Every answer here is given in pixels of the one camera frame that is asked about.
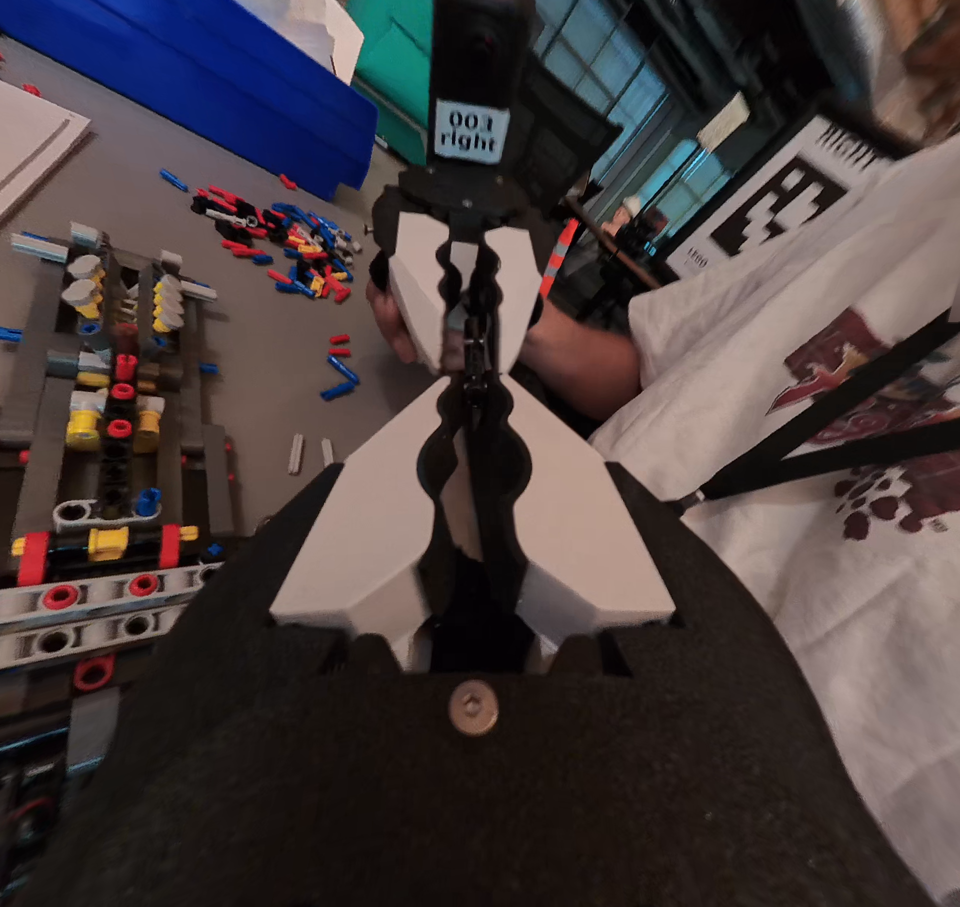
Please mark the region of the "white instruction booklet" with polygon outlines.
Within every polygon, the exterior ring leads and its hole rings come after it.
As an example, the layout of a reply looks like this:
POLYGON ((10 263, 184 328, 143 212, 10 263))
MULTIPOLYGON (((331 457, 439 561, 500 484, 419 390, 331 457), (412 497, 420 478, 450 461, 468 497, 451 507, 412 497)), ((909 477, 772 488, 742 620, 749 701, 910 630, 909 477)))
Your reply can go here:
POLYGON ((90 138, 92 121, 6 81, 1 82, 1 225, 90 138))

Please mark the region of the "person's right hand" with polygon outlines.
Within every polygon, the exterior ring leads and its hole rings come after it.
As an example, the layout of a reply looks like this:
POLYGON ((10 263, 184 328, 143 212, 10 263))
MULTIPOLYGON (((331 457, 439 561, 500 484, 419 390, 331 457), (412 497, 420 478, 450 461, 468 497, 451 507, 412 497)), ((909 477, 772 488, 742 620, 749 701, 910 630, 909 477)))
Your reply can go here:
MULTIPOLYGON (((366 284, 366 300, 382 338, 396 357, 404 364, 419 363, 421 358, 414 339, 390 291, 380 290, 373 280, 369 280, 366 284)), ((465 368, 463 331, 447 325, 443 338, 438 372, 449 375, 462 372, 465 368)))

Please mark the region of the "person's right forearm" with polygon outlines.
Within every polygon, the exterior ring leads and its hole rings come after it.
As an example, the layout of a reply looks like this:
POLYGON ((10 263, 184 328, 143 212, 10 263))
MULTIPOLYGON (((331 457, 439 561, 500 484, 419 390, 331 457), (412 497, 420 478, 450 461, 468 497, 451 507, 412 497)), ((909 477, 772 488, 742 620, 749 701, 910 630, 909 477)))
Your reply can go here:
POLYGON ((604 423, 642 392, 642 364, 630 337, 578 322, 544 301, 519 361, 577 414, 604 423))

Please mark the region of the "framed black white marker sign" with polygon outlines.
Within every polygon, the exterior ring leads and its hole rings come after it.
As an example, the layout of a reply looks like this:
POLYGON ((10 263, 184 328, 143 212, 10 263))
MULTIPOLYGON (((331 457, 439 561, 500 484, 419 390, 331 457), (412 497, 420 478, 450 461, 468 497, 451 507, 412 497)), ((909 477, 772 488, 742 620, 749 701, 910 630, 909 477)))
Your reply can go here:
POLYGON ((764 145, 657 250, 693 277, 798 229, 916 146, 839 107, 814 107, 764 145))

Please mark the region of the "white cloth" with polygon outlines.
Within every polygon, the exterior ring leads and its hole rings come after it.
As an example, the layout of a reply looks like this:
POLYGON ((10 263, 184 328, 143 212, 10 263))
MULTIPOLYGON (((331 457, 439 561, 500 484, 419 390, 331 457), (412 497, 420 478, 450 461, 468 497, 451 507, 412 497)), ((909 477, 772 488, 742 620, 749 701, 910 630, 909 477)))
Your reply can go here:
MULTIPOLYGON (((807 225, 635 298, 642 390, 594 447, 661 501, 693 493, 952 305, 958 197, 955 135, 807 225)), ((958 452, 683 520, 778 628, 901 858, 958 905, 958 452)))

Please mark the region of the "orange traffic cone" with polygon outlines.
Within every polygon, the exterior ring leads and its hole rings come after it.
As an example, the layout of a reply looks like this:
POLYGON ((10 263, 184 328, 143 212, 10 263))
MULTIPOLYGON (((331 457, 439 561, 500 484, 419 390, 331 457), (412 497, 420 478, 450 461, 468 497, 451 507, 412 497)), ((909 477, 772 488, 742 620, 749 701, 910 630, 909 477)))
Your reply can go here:
POLYGON ((558 236, 558 240, 551 251, 538 291, 539 296, 544 301, 549 299, 551 289, 556 281, 556 278, 558 277, 561 267, 565 262, 567 254, 570 250, 570 245, 573 242, 574 235, 576 234, 579 226, 579 219, 577 217, 570 217, 564 224, 563 229, 558 236))

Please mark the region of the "teal bag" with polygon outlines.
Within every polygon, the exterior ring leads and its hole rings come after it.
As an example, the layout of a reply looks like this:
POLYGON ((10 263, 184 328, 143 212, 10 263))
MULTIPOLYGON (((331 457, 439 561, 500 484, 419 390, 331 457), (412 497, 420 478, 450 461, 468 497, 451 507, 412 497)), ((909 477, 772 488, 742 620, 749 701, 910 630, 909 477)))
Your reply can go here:
POLYGON ((376 134, 405 161, 426 159, 434 0, 347 0, 363 33, 353 85, 378 110, 376 134))

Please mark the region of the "pile of small lego pins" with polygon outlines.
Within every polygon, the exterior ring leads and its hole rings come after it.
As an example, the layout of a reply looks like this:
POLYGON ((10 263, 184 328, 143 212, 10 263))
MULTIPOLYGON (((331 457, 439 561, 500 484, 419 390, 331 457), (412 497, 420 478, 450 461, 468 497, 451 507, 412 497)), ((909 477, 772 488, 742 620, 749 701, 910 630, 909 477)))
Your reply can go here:
POLYGON ((346 302, 362 244, 327 216, 299 205, 255 205, 215 185, 190 191, 191 211, 209 221, 221 248, 257 266, 283 294, 346 302))

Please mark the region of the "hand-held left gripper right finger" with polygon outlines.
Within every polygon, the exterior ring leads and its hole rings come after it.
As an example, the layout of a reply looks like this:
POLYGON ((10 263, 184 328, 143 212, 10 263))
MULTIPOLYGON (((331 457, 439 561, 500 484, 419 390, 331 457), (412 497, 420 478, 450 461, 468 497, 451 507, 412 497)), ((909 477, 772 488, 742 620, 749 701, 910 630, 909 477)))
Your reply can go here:
POLYGON ((527 561, 515 611, 543 674, 568 638, 666 623, 676 605, 603 457, 512 376, 501 384, 532 466, 512 506, 527 561))

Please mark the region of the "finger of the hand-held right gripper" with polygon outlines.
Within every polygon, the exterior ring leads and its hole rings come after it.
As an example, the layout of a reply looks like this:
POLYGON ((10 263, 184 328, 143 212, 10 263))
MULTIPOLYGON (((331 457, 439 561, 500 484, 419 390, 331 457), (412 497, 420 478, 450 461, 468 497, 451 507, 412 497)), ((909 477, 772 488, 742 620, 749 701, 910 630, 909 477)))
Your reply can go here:
POLYGON ((433 375, 446 373, 445 340, 449 309, 441 293, 446 269, 439 252, 449 227, 420 213, 400 213, 390 256, 390 292, 414 345, 417 360, 433 375))
POLYGON ((501 226, 485 234, 498 266, 494 284, 496 370, 509 373, 518 360, 528 327, 539 304, 542 277, 538 271, 531 237, 526 230, 501 226))

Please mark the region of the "lego car chassis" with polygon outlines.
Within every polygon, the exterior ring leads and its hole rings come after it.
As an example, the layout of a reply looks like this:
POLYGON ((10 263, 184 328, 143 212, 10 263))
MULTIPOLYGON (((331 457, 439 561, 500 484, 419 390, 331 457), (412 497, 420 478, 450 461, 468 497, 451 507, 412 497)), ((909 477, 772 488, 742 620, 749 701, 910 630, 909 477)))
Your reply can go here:
POLYGON ((37 261, 2 398, 1 863, 11 901, 90 781, 124 696, 236 543, 183 259, 12 233, 37 261))

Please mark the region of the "blue plastic bin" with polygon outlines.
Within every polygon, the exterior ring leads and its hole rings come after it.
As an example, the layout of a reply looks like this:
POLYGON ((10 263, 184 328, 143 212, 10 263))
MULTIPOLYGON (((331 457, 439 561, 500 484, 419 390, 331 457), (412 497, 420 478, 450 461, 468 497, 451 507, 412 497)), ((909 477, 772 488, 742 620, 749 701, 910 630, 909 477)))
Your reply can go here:
POLYGON ((1 0, 2 33, 330 201, 378 109, 234 0, 1 0))

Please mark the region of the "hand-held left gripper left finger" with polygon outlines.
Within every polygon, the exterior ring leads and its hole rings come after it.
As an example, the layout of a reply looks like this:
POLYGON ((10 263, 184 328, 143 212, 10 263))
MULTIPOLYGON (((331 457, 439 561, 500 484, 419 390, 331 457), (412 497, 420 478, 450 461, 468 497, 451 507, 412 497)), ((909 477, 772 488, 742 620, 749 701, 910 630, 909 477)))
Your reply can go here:
POLYGON ((443 441, 453 466, 439 469, 438 501, 418 459, 442 425, 438 404, 452 383, 438 378, 348 456, 270 606, 281 626, 340 630, 386 640, 401 669, 425 673, 431 608, 418 564, 446 523, 452 545, 470 551, 470 471, 462 438, 443 441))

